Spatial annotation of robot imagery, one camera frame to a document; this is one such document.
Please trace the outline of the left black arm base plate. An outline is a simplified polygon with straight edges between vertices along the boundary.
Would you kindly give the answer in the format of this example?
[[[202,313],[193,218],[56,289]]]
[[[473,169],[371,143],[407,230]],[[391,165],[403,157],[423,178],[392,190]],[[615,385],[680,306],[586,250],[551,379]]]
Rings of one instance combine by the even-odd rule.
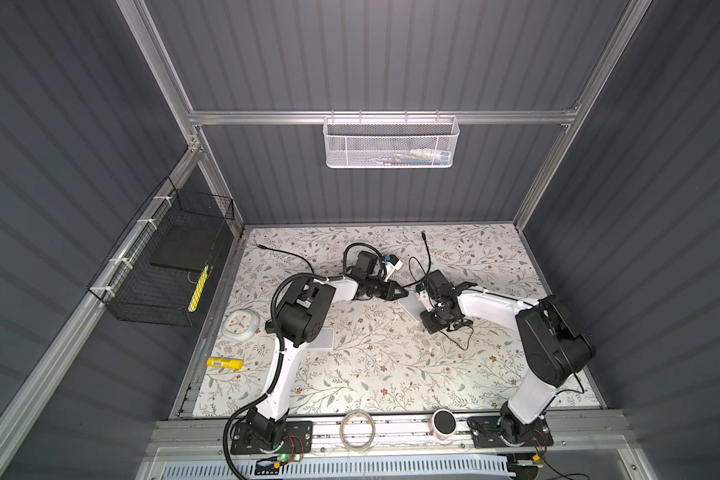
[[[313,427],[310,421],[252,425],[241,420],[232,427],[228,451],[231,455],[293,454],[301,457],[312,449]]]

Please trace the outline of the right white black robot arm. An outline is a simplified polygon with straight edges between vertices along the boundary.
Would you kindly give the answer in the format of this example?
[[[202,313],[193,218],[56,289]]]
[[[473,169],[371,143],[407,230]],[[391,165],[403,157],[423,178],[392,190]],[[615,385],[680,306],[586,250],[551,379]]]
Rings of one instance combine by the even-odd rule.
[[[595,354],[588,340],[572,331],[565,305],[554,296],[520,299],[473,282],[455,285],[439,270],[416,284],[415,292],[423,307],[418,316],[431,334],[470,326],[472,318],[517,332],[528,372],[502,405],[494,431],[509,446],[544,445],[547,408]]]

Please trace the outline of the white network switch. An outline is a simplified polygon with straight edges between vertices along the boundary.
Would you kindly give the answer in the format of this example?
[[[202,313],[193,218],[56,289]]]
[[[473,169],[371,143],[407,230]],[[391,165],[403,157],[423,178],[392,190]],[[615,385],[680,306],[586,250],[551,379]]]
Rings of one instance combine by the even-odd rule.
[[[310,348],[315,351],[332,351],[334,344],[335,330],[331,327],[324,327],[310,344]]]
[[[415,321],[420,321],[421,313],[427,311],[426,307],[421,303],[419,298],[415,295],[408,295],[405,298],[399,299],[398,304]]]

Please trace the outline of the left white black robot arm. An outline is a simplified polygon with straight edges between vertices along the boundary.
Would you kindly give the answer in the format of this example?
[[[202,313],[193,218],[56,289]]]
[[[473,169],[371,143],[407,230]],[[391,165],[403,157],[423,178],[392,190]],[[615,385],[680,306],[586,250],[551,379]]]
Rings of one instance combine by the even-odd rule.
[[[337,276],[296,273],[275,290],[270,302],[268,332],[276,335],[274,355],[263,393],[235,411],[225,424],[225,447],[235,436],[247,444],[275,451],[286,437],[290,395],[307,349],[321,333],[331,306],[379,298],[397,301],[408,291],[391,278],[402,267],[394,254],[354,242],[342,253]]]

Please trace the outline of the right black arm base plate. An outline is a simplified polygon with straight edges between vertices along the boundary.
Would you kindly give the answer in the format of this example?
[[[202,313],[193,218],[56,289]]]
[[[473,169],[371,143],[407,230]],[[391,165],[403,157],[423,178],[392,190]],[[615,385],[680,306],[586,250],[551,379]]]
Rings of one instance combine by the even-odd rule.
[[[466,424],[476,448],[546,448],[554,445],[544,416],[530,424],[523,424],[511,414],[472,416],[467,418]]]

